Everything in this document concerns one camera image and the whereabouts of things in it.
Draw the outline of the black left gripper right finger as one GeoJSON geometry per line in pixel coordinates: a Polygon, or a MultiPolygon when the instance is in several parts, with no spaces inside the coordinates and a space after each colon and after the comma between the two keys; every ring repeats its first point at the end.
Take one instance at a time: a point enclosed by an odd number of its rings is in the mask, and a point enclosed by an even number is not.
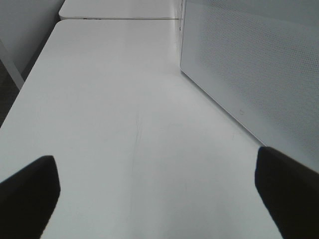
{"type": "Polygon", "coordinates": [[[255,186],[285,239],[319,237],[319,175],[271,147],[260,147],[255,186]]]}

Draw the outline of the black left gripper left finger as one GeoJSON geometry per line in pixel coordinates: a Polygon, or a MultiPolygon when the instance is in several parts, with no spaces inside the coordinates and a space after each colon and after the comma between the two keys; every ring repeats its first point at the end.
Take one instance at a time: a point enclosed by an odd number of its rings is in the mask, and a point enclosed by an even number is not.
{"type": "Polygon", "coordinates": [[[61,188],[53,156],[42,156],[0,184],[0,237],[38,239],[56,207],[61,188]]]}

